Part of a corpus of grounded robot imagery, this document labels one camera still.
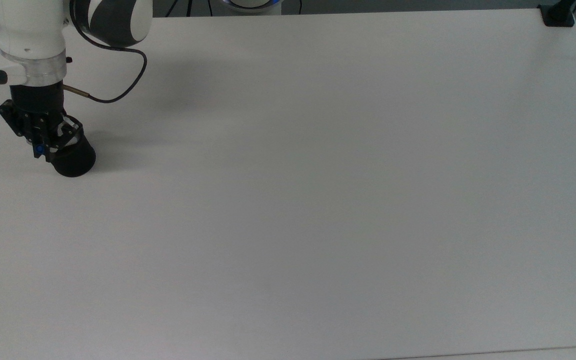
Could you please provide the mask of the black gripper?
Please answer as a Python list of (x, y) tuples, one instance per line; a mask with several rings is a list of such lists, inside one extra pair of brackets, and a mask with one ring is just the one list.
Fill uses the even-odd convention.
[(73, 151), (83, 136), (83, 125), (64, 114), (62, 84), (46, 86), (13, 85), (11, 99), (0, 105), (0, 116), (13, 133), (31, 146), (34, 158)]

